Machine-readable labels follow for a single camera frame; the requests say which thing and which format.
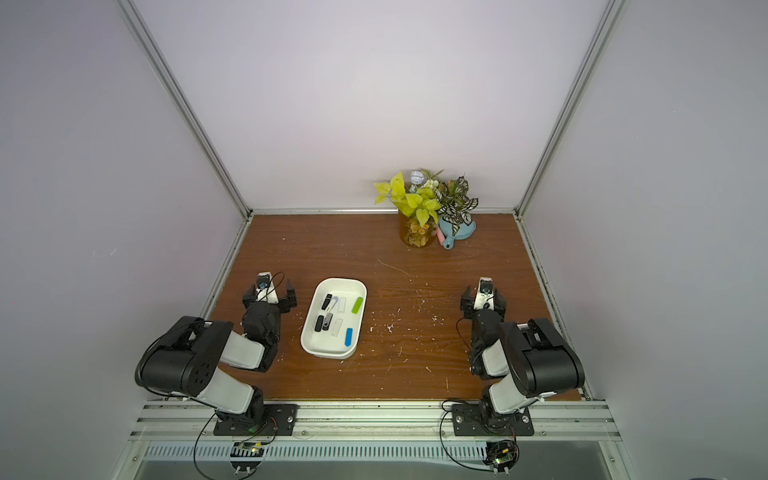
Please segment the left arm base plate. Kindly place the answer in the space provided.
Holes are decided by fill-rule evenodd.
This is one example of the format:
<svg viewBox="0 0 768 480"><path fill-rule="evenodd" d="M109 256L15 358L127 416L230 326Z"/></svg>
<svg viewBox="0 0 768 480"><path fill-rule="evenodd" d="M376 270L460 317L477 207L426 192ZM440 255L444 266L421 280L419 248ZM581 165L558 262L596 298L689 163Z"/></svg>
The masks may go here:
<svg viewBox="0 0 768 480"><path fill-rule="evenodd" d="M242 414L216 412L214 436L277 436L293 434L298 418L297 404L267 403Z"/></svg>

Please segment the white long usb flash drive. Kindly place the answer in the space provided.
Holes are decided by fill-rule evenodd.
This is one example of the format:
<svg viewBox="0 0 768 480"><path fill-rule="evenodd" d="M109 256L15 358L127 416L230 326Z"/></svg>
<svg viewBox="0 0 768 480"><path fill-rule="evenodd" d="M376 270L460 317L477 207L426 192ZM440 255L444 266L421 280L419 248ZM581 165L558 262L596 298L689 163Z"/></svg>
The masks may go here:
<svg viewBox="0 0 768 480"><path fill-rule="evenodd" d="M339 332L341 331L341 327L343 325L343 320L341 318L334 318L330 325L330 333L337 337L339 335Z"/></svg>

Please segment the white storage box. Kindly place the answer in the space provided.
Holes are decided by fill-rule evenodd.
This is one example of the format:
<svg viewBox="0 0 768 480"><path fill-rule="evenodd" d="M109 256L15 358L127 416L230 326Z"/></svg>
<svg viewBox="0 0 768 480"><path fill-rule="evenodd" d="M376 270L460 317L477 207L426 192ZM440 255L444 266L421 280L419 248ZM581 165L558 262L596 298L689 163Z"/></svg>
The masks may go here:
<svg viewBox="0 0 768 480"><path fill-rule="evenodd" d="M300 342L310 355L346 360L357 348L367 287L357 279L327 278L314 292Z"/></svg>

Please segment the green usb flash drive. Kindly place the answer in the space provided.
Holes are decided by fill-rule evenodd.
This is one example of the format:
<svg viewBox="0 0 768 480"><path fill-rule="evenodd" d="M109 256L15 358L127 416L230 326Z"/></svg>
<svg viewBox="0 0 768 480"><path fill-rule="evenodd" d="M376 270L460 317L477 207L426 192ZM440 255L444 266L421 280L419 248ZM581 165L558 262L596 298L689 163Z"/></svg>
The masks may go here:
<svg viewBox="0 0 768 480"><path fill-rule="evenodd" d="M352 307L351 313L354 314L354 315L358 314L360 312L362 306L363 306L363 303L364 303L364 298L363 297L358 297L355 300L355 303L354 303L354 305Z"/></svg>

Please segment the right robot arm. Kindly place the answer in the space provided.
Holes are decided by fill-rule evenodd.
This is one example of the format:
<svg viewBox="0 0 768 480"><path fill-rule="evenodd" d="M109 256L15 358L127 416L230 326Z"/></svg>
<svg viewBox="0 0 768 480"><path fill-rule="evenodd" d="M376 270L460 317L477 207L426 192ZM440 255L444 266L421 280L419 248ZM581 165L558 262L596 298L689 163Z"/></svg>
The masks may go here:
<svg viewBox="0 0 768 480"><path fill-rule="evenodd" d="M470 372L491 380L479 400L482 424L500 430L521 420L530 405L581 388L581 360L547 318L506 321L507 302L489 277L461 296L463 318L470 322Z"/></svg>

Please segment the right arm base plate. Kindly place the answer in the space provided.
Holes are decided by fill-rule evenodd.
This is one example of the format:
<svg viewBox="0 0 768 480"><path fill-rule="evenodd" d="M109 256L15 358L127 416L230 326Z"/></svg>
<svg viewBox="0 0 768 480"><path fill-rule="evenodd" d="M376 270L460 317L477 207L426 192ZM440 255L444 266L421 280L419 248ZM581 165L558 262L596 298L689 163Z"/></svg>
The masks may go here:
<svg viewBox="0 0 768 480"><path fill-rule="evenodd" d="M458 437L532 437L535 434L528 408L499 414L489 406L454 403L449 412L453 433Z"/></svg>

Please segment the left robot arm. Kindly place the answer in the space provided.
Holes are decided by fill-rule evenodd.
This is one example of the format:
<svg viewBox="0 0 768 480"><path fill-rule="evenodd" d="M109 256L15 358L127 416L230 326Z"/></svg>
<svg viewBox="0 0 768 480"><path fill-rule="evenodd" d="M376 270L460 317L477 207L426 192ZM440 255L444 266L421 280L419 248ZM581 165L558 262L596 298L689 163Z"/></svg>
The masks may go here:
<svg viewBox="0 0 768 480"><path fill-rule="evenodd" d="M237 428L262 426L262 392L219 365L269 370L279 350L281 316L297 306L293 285L286 281L285 287L286 294L280 297L274 276L258 275L242 297L241 333L231 321L181 317L143 353L134 373L136 384L156 395L189 398L209 406L217 419Z"/></svg>

